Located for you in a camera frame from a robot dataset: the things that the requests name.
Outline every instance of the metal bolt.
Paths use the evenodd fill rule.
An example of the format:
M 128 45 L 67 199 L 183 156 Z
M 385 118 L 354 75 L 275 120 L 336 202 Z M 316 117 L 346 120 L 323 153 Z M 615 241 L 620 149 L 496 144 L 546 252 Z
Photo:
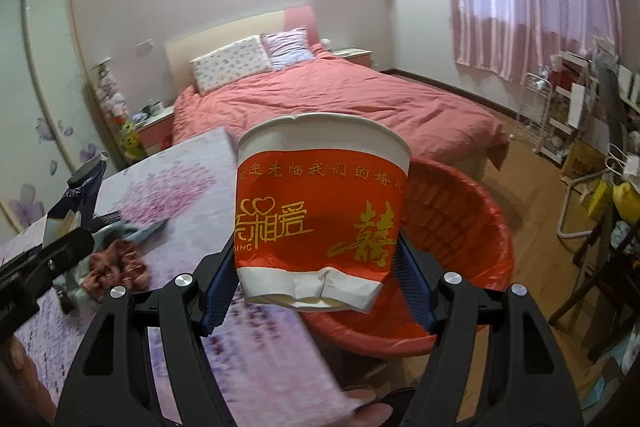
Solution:
M 527 294 L 527 287 L 522 284 L 511 285 L 511 291 L 518 297 L 524 297 Z
M 444 274 L 444 280 L 449 284 L 460 284 L 462 282 L 462 275 L 456 272 L 446 272 L 446 274 Z
M 119 299 L 126 292 L 127 292 L 127 289 L 124 286 L 114 286 L 113 288 L 111 288 L 109 295 L 111 295 L 111 297 L 113 297 L 114 299 Z
M 193 277 L 188 273 L 183 273 L 175 278 L 175 283 L 180 287 L 185 287 L 193 282 Z

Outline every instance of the white wire rack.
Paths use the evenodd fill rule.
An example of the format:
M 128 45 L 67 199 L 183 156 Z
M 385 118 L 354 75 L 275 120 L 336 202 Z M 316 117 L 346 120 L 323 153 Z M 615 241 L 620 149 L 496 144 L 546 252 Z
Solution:
M 524 76 L 520 92 L 520 107 L 511 137 L 530 142 L 536 154 L 540 152 L 548 136 L 549 105 L 552 95 L 551 82 L 532 73 Z

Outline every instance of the white patterned pillow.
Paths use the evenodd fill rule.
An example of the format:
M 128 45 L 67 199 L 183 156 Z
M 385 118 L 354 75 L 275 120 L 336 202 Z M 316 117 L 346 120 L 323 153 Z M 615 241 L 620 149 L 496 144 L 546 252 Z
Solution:
M 200 94 L 207 94 L 252 74 L 271 71 L 271 61 L 258 35 L 194 58 L 191 64 Z

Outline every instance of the headboard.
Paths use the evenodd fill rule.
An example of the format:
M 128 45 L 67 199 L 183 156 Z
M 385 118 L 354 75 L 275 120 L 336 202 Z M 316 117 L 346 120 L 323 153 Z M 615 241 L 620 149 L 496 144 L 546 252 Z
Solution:
M 194 83 L 191 68 L 191 61 L 194 58 L 251 35 L 292 30 L 302 25 L 308 29 L 309 43 L 317 44 L 319 36 L 316 17 L 309 6 L 256 15 L 169 42 L 166 45 L 166 54 L 174 77 L 175 89 L 181 93 L 185 87 Z

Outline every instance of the pink blanket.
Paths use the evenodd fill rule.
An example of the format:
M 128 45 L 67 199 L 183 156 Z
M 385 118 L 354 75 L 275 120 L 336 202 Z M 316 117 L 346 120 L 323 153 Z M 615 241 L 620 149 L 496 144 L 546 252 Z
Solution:
M 236 141 L 263 121 L 304 112 L 341 112 L 380 122 L 415 158 L 452 165 L 487 154 L 497 168 L 508 136 L 479 105 L 433 87 L 351 64 L 316 46 L 316 59 L 257 74 L 202 96 L 194 86 L 175 102 L 174 143 L 224 126 Z

